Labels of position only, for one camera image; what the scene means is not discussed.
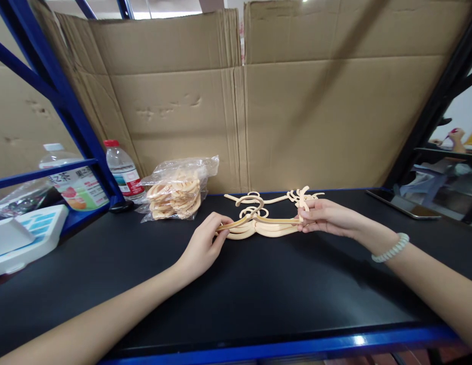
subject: beaded bracelet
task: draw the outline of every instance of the beaded bracelet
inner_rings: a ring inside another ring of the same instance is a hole
[[[374,262],[383,263],[385,261],[388,261],[397,253],[401,252],[401,250],[403,250],[407,243],[410,242],[410,237],[408,237],[406,233],[398,233],[398,236],[400,237],[400,240],[391,250],[379,256],[371,255],[371,258]]]

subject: phone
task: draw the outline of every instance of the phone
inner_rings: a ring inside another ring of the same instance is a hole
[[[425,208],[424,206],[421,206],[410,200],[404,199],[386,190],[372,189],[366,190],[366,192],[369,195],[374,196],[375,198],[385,202],[388,205],[391,205],[393,208],[398,209],[400,212],[405,213],[406,215],[409,215],[411,218],[414,219],[430,220],[439,219],[442,217],[437,212],[431,209]]]

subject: clear plastic bag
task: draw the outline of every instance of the clear plastic bag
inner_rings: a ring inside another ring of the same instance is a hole
[[[45,206],[47,200],[59,199],[60,194],[45,178],[28,181],[0,200],[0,218],[16,217]]]
[[[219,156],[165,161],[140,186],[151,186],[145,204],[136,209],[146,215],[141,223],[175,218],[193,220],[207,196],[207,179],[217,175]]]

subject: water bottle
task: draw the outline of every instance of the water bottle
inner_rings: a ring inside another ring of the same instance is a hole
[[[144,195],[144,187],[136,186],[141,179],[131,157],[119,147],[119,142],[115,139],[105,140],[104,146],[107,147],[105,154],[107,165],[124,198],[129,200],[141,198]]]
[[[40,169],[83,160],[81,156],[65,151],[61,143],[44,144],[43,147],[49,153],[41,159]],[[96,210],[109,203],[89,166],[53,174],[48,179],[73,210]]]

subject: blue shelf frame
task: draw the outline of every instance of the blue shelf frame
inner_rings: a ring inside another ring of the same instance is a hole
[[[448,326],[437,325],[316,340],[109,359],[101,361],[100,364],[203,365],[284,356],[309,356],[312,360],[324,360],[373,353],[435,348],[460,343],[460,339]]]
[[[85,0],[76,2],[87,18],[96,19]],[[83,161],[59,167],[1,178],[0,189],[89,166],[109,197],[111,205],[123,201],[124,197],[107,166],[104,150],[27,0],[0,0],[0,14],[31,68],[1,43],[0,61],[51,101],[84,158]],[[69,216],[72,217],[67,219],[66,227],[70,221],[72,225],[78,226],[105,209],[106,207],[102,207],[88,214],[70,210]]]
[[[129,0],[117,0],[121,17],[134,19]],[[76,0],[88,19],[96,19],[86,0]],[[90,166],[111,199],[111,204],[124,200],[105,162],[104,151],[95,136],[53,50],[38,25],[27,0],[0,0],[0,14],[13,34],[32,70],[0,43],[0,61],[23,78],[54,105],[84,160],[56,168],[33,171],[0,179],[0,189],[35,178],[70,169]],[[108,205],[91,212],[69,214],[62,233],[78,227],[106,211]],[[458,343],[457,335],[446,325],[363,333],[316,340],[293,341],[222,348],[216,350],[171,353],[153,356],[110,359],[104,365],[201,365],[204,363],[241,361],[276,356],[311,355],[313,359],[345,357],[364,353],[399,351]]]

